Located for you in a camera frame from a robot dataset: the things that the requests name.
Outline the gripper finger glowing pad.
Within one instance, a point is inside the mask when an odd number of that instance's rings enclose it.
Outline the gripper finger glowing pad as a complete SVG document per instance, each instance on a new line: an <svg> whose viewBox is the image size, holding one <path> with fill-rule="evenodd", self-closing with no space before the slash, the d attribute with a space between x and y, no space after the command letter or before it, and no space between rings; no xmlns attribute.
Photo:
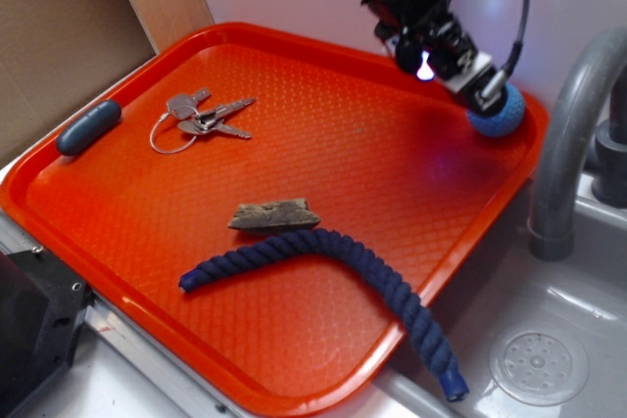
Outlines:
<svg viewBox="0 0 627 418"><path fill-rule="evenodd" d="M480 72L474 72L458 92L454 100L467 111L479 117L493 117L505 107L507 74L488 66Z"/></svg>

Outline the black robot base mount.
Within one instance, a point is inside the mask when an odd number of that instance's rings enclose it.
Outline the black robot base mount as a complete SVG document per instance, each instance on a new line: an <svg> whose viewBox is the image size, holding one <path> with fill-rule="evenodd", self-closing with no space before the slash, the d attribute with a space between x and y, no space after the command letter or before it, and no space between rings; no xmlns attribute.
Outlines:
<svg viewBox="0 0 627 418"><path fill-rule="evenodd" d="M1 415L14 417L73 363L88 287L43 247L1 255Z"/></svg>

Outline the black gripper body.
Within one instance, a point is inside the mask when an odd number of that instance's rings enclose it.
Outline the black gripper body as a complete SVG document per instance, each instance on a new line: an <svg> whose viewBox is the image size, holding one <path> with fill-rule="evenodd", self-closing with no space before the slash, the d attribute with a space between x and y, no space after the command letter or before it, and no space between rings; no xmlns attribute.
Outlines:
<svg viewBox="0 0 627 418"><path fill-rule="evenodd" d="M403 72L416 76L428 52L436 78L458 92L474 72L491 66L450 11L452 0L362 0L378 18L375 35Z"/></svg>

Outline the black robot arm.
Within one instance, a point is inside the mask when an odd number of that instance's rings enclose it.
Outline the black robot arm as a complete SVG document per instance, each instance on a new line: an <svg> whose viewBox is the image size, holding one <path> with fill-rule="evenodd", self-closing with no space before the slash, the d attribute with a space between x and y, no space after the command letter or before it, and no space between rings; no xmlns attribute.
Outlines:
<svg viewBox="0 0 627 418"><path fill-rule="evenodd" d="M452 0L362 0L378 18L375 36L398 68L416 77L427 65L470 112L495 116L505 107L505 81L451 12Z"/></svg>

